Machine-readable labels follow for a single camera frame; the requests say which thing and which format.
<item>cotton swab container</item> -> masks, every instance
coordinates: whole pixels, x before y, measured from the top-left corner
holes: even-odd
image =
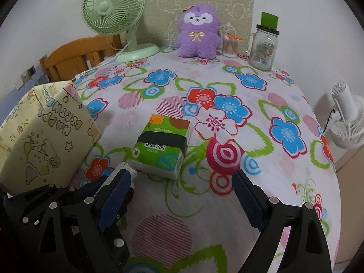
[[[243,38],[227,34],[223,38],[222,54],[223,56],[234,58],[238,56],[239,41],[244,41]]]

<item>electric fan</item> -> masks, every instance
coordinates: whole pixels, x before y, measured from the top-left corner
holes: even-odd
[[[143,14],[145,0],[83,0],[82,16],[86,25],[100,35],[118,35],[126,32],[127,49],[116,61],[139,60],[160,51],[154,44],[137,44],[136,29]]]
[[[325,133],[331,131],[332,141],[342,149],[354,149],[364,144],[364,98],[351,95],[345,82],[331,88],[337,107],[332,110]]]

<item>paper bag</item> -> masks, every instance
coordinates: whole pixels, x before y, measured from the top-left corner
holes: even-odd
[[[67,186],[100,135],[71,81],[32,88],[0,128],[1,187]]]

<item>black strap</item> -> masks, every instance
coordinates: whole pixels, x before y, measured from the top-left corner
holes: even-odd
[[[148,143],[155,145],[180,148],[183,156],[187,151],[187,138],[180,134],[170,134],[167,132],[146,131],[138,138],[138,143]]]

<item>stuffed animal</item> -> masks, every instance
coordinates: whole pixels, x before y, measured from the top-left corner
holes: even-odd
[[[216,58],[216,48],[221,45],[221,38],[218,35],[220,20],[214,6],[192,6],[183,11],[177,25],[181,32],[177,39],[179,56]]]

